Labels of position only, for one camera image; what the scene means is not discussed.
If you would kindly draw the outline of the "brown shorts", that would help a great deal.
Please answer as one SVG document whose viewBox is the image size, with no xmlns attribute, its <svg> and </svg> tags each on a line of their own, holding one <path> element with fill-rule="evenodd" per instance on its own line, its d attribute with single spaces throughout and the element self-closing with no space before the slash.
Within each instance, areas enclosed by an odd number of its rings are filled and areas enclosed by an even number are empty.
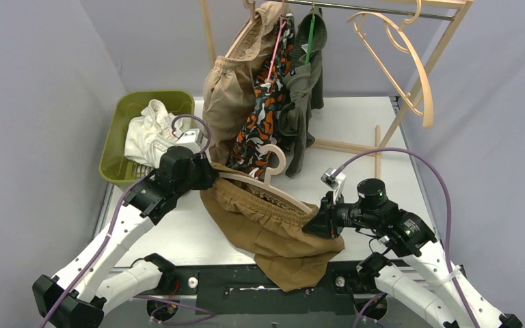
<svg viewBox="0 0 525 328">
<path fill-rule="evenodd" d="M 318 212 L 244 182 L 218 178 L 201 191 L 203 205 L 228 241 L 254 255 L 260 270 L 281 290 L 316 286 L 328 262 L 345 248 L 343 237 L 324 239 L 302 228 Z"/>
</svg>

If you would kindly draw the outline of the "white shorts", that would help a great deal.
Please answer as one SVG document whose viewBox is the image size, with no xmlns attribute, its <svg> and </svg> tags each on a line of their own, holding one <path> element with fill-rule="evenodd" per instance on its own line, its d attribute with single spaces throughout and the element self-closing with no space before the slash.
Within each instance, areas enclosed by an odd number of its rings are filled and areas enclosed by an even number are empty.
<svg viewBox="0 0 525 328">
<path fill-rule="evenodd" d="M 189 128 L 188 119 L 174 121 L 174 118 L 160 100 L 150 100 L 141 114 L 129 122 L 124 156 L 141 165 L 158 168 L 161 156 Z"/>
</svg>

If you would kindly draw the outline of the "camouflage patterned shorts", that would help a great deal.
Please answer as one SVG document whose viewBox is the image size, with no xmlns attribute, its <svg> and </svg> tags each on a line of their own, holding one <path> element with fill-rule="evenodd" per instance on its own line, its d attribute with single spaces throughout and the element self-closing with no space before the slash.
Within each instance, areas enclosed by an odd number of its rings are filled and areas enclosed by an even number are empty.
<svg viewBox="0 0 525 328">
<path fill-rule="evenodd" d="M 264 60 L 261 72 L 255 76 L 255 104 L 245 124 L 240 129 L 230 151 L 226 166 L 262 178 L 269 166 L 270 154 L 260 152 L 260 147 L 275 144 L 278 136 L 278 116 L 288 102 L 284 78 L 291 69 L 291 51 L 294 49 L 295 18 L 284 15 L 286 23 L 275 58 L 271 82 L 265 83 L 272 52 Z"/>
</svg>

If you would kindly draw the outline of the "olive green plastic basket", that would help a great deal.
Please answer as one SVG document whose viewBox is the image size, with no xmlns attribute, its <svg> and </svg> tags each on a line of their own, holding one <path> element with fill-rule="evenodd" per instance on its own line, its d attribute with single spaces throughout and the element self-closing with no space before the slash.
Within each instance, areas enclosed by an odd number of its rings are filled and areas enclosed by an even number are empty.
<svg viewBox="0 0 525 328">
<path fill-rule="evenodd" d="M 148 103 L 160 100 L 175 115 L 193 114 L 193 96 L 182 90 L 146 90 L 126 94 L 117 102 L 100 158 L 99 173 L 104 180 L 125 189 L 150 171 L 150 168 L 128 160 L 124 155 L 126 134 L 131 119 L 139 116 Z"/>
</svg>

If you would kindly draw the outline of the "dark green shorts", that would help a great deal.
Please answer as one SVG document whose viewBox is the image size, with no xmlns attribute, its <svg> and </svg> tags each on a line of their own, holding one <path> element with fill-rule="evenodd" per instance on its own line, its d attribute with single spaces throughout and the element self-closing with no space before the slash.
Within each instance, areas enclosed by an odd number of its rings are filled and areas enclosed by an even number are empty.
<svg viewBox="0 0 525 328">
<path fill-rule="evenodd" d="M 315 13 L 314 37 L 309 64 L 305 64 L 309 23 Z M 289 91 L 289 102 L 278 116 L 280 146 L 293 155 L 285 174 L 296 176 L 304 164 L 305 151 L 316 139 L 310 132 L 312 110 L 322 109 L 323 101 L 323 49 L 327 44 L 327 27 L 323 10 L 312 7 L 301 20 L 291 51 L 291 69 L 284 78 Z"/>
</svg>

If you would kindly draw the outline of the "green hanger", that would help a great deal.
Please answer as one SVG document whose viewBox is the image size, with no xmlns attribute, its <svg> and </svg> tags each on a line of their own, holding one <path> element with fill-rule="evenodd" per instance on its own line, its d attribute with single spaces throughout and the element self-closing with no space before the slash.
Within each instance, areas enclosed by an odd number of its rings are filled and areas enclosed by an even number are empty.
<svg viewBox="0 0 525 328">
<path fill-rule="evenodd" d="M 315 13 L 312 13 L 310 23 L 309 23 L 309 31 L 308 31 L 308 43 L 307 43 L 307 51 L 304 63 L 309 64 L 310 62 L 310 56 L 312 52 L 312 43 L 313 43 L 313 37 L 314 37 L 314 25 L 315 25 L 316 17 Z"/>
</svg>

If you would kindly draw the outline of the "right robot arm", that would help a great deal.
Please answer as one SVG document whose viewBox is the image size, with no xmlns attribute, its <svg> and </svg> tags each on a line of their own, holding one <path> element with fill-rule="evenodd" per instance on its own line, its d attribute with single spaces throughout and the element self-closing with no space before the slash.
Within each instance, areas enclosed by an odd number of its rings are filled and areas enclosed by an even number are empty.
<svg viewBox="0 0 525 328">
<path fill-rule="evenodd" d="M 344 201 L 342 174 L 335 178 L 324 175 L 322 180 L 331 191 L 321 199 L 318 213 L 304 232 L 332 239 L 344 228 L 371 230 L 379 243 L 415 269 L 428 285 L 421 286 L 384 254 L 375 252 L 358 265 L 360 288 L 390 295 L 432 327 L 522 327 L 517 316 L 501 312 L 471 285 L 418 215 L 388 199 L 382 180 L 360 182 L 355 203 Z"/>
</svg>

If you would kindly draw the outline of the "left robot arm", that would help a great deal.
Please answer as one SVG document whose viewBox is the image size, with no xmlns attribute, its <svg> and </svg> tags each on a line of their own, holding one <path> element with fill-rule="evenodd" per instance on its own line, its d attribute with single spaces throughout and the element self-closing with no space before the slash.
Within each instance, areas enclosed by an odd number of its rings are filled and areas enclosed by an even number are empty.
<svg viewBox="0 0 525 328">
<path fill-rule="evenodd" d="M 207 155 L 173 146 L 159 167 L 126 188 L 110 222 L 76 258 L 32 286 L 42 326 L 99 327 L 106 314 L 149 290 L 165 292 L 175 281 L 174 265 L 150 254 L 110 275 L 124 254 L 177 206 L 189 191 L 207 190 L 218 177 Z"/>
</svg>

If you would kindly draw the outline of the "beige shorts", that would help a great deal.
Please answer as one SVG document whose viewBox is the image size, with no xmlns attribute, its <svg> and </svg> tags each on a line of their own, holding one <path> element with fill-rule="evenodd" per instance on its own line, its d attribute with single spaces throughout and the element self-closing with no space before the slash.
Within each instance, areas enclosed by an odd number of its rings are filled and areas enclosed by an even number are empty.
<svg viewBox="0 0 525 328">
<path fill-rule="evenodd" d="M 248 18 L 231 47 L 219 56 L 204 82 L 202 117 L 211 132 L 208 151 L 215 163 L 226 164 L 247 117 L 254 110 L 256 79 L 266 79 L 281 15 L 290 5 L 266 2 Z"/>
</svg>

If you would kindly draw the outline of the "pink hanger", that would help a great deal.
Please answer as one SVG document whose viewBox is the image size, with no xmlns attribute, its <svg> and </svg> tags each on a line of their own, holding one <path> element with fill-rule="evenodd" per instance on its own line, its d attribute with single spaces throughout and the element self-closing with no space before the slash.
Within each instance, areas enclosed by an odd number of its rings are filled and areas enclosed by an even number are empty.
<svg viewBox="0 0 525 328">
<path fill-rule="evenodd" d="M 281 0 L 280 17 L 279 17 L 279 29 L 278 29 L 278 32 L 276 34 L 275 45 L 274 45 L 274 48 L 273 48 L 271 61 L 269 63 L 269 70 L 268 70 L 268 73 L 267 73 L 267 78 L 265 79 L 265 83 L 270 83 L 271 82 L 271 76 L 273 74 L 273 67 L 274 67 L 274 64 L 275 64 L 275 58 L 276 58 L 276 55 L 277 55 L 277 52 L 278 52 L 278 47 L 279 47 L 280 40 L 282 38 L 282 31 L 283 31 L 283 28 L 284 28 L 284 26 L 286 24 L 284 22 L 284 15 L 285 15 L 284 7 L 285 7 L 285 3 L 286 3 L 285 0 Z"/>
</svg>

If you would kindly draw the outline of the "wooden clothes rack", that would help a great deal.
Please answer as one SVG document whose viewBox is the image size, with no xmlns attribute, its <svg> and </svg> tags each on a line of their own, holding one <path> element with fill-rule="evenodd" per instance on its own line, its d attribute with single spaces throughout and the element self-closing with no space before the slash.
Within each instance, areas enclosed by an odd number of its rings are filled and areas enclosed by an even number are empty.
<svg viewBox="0 0 525 328">
<path fill-rule="evenodd" d="M 382 69 L 382 72 L 387 76 L 393 87 L 403 99 L 403 104 L 399 112 L 395 115 L 393 123 L 390 125 L 385 135 L 381 134 L 381 127 L 375 128 L 375 145 L 377 148 L 384 148 L 388 145 L 391 136 L 403 121 L 405 114 L 411 110 L 416 115 L 422 117 L 422 125 L 424 128 L 433 126 L 434 106 L 431 86 L 429 82 L 429 74 L 436 65 L 441 54 L 444 52 L 447 44 L 456 32 L 461 20 L 465 17 L 470 6 L 471 1 L 415 1 L 416 9 L 414 12 L 405 10 L 391 10 L 385 8 L 370 8 L 360 7 L 356 5 L 343 5 L 337 3 L 319 3 L 316 1 L 302 1 L 302 5 L 309 5 L 311 7 L 319 8 L 336 8 L 344 10 L 353 10 L 355 13 L 349 19 L 353 23 L 356 34 L 363 42 L 366 49 L 372 55 L 373 59 Z M 206 36 L 206 43 L 212 67 L 215 60 L 219 57 L 215 54 L 215 44 L 213 32 L 211 27 L 211 16 L 207 1 L 201 1 L 202 20 L 204 25 L 204 34 Z M 249 10 L 249 17 L 254 12 L 255 8 L 259 8 L 255 1 L 244 1 L 244 7 Z M 412 57 L 418 80 L 410 92 L 403 90 L 384 63 L 376 54 L 375 50 L 368 43 L 365 33 L 362 32 L 362 25 L 366 16 L 376 16 L 384 23 L 384 29 L 390 43 L 400 52 L 407 53 Z M 415 23 L 419 18 L 430 18 L 441 21 L 448 21 L 448 26 L 442 37 L 435 46 L 430 58 L 423 62 L 416 49 L 404 32 L 406 25 Z"/>
</svg>

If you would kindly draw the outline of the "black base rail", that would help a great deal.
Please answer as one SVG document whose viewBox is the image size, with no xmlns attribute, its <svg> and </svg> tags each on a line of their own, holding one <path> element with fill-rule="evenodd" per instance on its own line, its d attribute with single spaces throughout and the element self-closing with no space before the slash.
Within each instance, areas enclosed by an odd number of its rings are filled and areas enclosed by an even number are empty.
<svg viewBox="0 0 525 328">
<path fill-rule="evenodd" d="M 400 301 L 432 327 L 458 327 L 447 305 L 380 255 L 352 269 L 350 262 L 330 262 L 314 286 L 284 291 L 254 264 L 174 266 L 151 254 L 131 268 L 104 280 L 92 305 L 110 312 L 134 297 L 147 300 L 148 314 L 172 325 L 172 298 L 195 297 L 197 310 L 215 314 L 357 313 L 376 321 L 386 297 Z"/>
</svg>

